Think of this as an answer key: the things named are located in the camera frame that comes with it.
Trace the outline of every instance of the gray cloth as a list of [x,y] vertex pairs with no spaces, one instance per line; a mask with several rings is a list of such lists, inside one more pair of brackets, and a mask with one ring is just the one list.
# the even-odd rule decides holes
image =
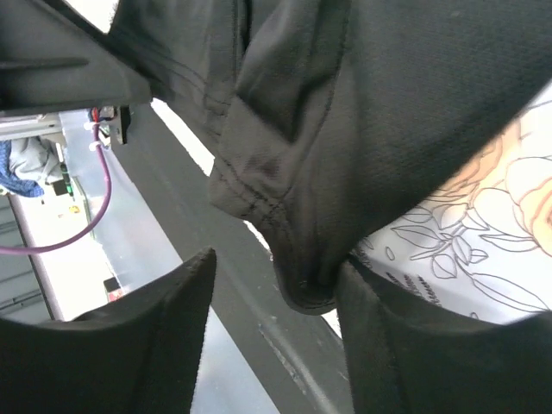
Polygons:
[[30,179],[40,185],[63,179],[54,144],[38,137],[11,142],[9,170],[19,179]]

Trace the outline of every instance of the orange flower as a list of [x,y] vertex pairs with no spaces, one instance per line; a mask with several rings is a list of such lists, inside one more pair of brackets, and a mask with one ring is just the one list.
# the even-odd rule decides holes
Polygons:
[[535,157],[513,162],[506,188],[518,206],[519,224],[552,256],[552,160]]
[[429,200],[468,203],[472,207],[481,190],[493,188],[505,179],[506,168],[517,154],[519,142],[520,126],[516,120],[472,157]]

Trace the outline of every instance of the white floral tablecloth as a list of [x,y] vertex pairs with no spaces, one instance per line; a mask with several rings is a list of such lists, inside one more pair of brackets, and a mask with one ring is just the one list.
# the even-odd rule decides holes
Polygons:
[[434,304],[493,323],[552,306],[552,84],[419,206],[355,250]]

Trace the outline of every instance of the blue cloth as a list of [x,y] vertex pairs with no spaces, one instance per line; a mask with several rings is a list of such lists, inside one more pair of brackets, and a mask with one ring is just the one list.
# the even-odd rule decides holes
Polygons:
[[44,190],[36,181],[19,179],[9,170],[10,154],[11,141],[0,141],[0,185],[23,197],[33,198],[44,195]]

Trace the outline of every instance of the black cloth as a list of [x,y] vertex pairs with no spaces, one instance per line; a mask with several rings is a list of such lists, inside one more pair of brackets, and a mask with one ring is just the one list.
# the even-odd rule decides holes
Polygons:
[[0,319],[0,412],[190,412],[215,272],[205,250],[72,322]]
[[216,155],[282,293],[333,306],[364,235],[414,207],[552,78],[549,0],[122,0],[108,43]]
[[351,263],[336,300],[355,412],[552,412],[552,312],[497,326]]

